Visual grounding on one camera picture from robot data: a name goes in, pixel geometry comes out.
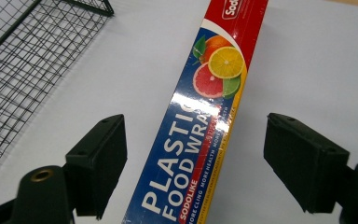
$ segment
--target white table surface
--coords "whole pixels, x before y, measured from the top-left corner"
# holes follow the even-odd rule
[[[129,159],[100,222],[120,223],[208,0],[110,0],[116,16],[62,79],[0,162],[0,203],[20,179],[64,155],[100,119],[122,113]],[[304,214],[263,159],[269,112],[297,118],[358,163],[358,7],[270,0],[207,223],[338,223]]]

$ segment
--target citrus fruit image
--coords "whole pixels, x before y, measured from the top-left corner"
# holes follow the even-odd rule
[[[241,74],[245,61],[240,52],[233,47],[222,47],[212,53],[208,61],[212,74],[222,79],[234,78]]]
[[[205,52],[202,56],[200,56],[201,63],[209,62],[211,55],[217,50],[222,47],[231,47],[231,43],[228,42],[224,37],[221,35],[214,35],[205,42]]]
[[[241,86],[241,76],[223,79],[223,97],[230,99],[235,96]]]
[[[193,86],[204,97],[217,98],[223,95],[223,79],[215,77],[208,64],[202,64],[194,73]]]

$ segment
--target box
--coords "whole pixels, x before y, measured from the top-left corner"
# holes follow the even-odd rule
[[[268,0],[212,0],[122,223],[205,223]]]

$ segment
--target orange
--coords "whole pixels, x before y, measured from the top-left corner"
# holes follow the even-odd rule
[[[222,47],[230,47],[232,46],[230,42],[228,42],[224,37],[221,35],[214,35],[209,38],[205,42],[205,52],[202,56],[200,56],[201,63],[209,62],[211,55],[217,50]]]

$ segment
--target metal wire rack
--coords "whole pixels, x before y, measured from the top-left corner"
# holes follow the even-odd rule
[[[112,15],[108,0],[0,0],[0,158]]]

